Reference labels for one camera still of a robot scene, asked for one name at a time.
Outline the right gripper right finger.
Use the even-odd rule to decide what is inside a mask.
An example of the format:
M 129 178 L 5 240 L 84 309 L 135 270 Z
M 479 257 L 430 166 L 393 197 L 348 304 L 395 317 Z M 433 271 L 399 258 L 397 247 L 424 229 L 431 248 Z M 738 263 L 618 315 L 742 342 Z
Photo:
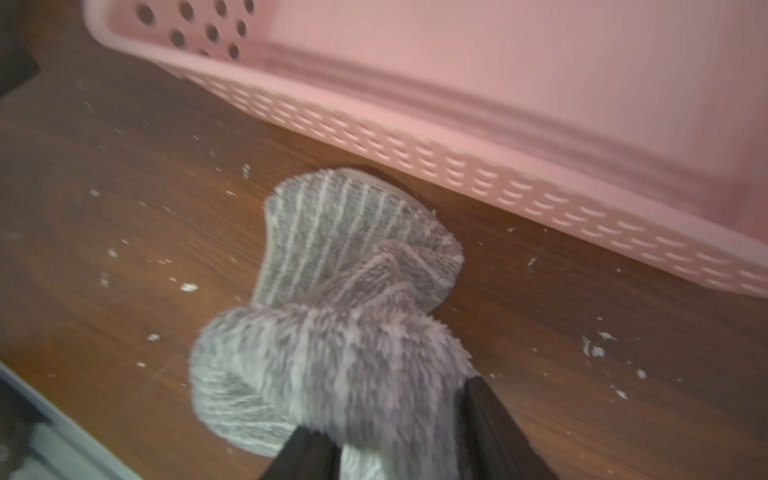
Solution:
M 461 479 L 558 478 L 481 377 L 469 379 L 458 396 L 456 440 Z

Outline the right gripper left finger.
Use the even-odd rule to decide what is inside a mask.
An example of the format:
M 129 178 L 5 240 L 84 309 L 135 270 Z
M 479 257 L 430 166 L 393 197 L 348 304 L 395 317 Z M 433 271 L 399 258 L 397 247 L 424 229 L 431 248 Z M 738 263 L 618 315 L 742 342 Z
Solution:
M 260 480 L 338 480 L 341 454 L 327 435 L 297 427 Z

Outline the grey striped dishcloth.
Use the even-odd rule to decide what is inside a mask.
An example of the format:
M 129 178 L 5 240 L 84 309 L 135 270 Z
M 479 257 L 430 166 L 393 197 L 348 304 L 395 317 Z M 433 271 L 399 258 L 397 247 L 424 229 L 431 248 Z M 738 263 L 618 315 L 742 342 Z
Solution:
M 295 428 L 341 446 L 344 479 L 456 479 L 456 406 L 476 371 L 432 313 L 461 243 L 412 196 L 359 170 L 318 170 L 265 203 L 251 301 L 221 313 L 189 360 L 193 410 L 273 457 Z

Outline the pink plastic basket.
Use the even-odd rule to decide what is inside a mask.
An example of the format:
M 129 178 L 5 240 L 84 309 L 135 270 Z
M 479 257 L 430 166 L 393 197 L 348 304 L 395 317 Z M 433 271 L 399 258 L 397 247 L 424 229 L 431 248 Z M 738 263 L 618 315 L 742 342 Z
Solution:
M 87 1 L 237 109 L 701 286 L 767 294 L 763 1 Z

